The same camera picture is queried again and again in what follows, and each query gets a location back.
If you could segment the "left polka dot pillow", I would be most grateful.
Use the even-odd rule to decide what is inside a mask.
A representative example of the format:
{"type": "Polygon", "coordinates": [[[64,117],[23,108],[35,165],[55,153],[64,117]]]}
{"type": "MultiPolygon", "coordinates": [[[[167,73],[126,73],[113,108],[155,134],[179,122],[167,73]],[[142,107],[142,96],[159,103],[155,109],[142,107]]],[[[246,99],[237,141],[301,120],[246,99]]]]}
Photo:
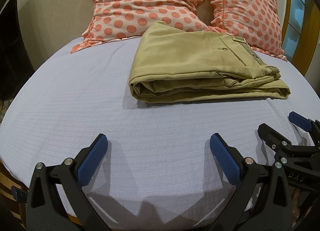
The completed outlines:
{"type": "Polygon", "coordinates": [[[93,17],[71,52],[142,36],[155,21],[186,32],[206,31],[197,8],[202,0],[93,0],[93,17]]]}

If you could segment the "khaki pants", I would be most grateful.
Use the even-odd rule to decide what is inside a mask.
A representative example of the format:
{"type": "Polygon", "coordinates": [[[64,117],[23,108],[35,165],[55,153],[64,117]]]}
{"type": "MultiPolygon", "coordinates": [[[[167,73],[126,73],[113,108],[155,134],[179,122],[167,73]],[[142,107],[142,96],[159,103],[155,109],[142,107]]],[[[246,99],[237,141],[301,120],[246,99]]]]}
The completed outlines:
{"type": "Polygon", "coordinates": [[[185,32],[154,22],[141,37],[129,89],[147,103],[288,98],[280,70],[238,36],[185,32]]]}

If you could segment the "white bed sheet mattress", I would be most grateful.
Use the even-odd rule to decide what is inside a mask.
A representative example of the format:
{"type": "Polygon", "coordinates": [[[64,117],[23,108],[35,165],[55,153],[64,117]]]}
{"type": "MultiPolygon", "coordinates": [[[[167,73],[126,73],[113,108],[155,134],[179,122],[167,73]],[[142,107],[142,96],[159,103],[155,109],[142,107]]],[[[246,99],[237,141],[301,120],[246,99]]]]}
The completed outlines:
{"type": "Polygon", "coordinates": [[[214,133],[261,164],[274,156],[257,134],[262,123],[293,144],[311,143],[288,115],[319,119],[319,97],[291,63],[263,55],[290,88],[285,100],[146,104],[128,84],[139,39],[71,54],[78,43],[52,55],[13,100],[1,124],[1,160],[29,185],[38,162],[60,164],[105,134],[108,151],[84,192],[113,229],[212,223],[234,192],[210,151],[214,133]]]}

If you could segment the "frosted glass window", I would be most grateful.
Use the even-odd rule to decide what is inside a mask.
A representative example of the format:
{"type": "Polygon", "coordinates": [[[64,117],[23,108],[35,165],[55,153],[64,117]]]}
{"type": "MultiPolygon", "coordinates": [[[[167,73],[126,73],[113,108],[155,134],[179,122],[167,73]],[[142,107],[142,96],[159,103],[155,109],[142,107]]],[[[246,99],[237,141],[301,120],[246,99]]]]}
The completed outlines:
{"type": "Polygon", "coordinates": [[[292,61],[303,27],[305,0],[290,0],[287,30],[283,40],[284,55],[292,61]]]}

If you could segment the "polka dot pillow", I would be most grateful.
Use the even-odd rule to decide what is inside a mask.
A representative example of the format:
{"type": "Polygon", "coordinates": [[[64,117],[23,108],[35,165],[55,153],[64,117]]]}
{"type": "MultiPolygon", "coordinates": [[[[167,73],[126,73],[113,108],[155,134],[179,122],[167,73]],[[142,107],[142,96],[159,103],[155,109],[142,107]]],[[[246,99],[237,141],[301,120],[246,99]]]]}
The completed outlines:
{"type": "Polygon", "coordinates": [[[206,31],[197,8],[202,0],[93,0],[93,17],[71,52],[142,36],[155,21],[186,32],[206,31]]]}
{"type": "Polygon", "coordinates": [[[255,51],[287,60],[282,49],[277,0],[210,0],[211,32],[243,38],[255,51]]]}

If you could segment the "right polka dot pillow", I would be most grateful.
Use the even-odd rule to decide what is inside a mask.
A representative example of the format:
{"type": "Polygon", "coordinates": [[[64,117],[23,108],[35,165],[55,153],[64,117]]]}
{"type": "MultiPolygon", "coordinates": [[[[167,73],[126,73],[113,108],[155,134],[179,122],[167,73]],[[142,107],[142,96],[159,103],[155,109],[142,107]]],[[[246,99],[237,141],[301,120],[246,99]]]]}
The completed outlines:
{"type": "Polygon", "coordinates": [[[210,0],[211,32],[243,38],[255,51],[287,60],[282,49],[277,0],[210,0]]]}

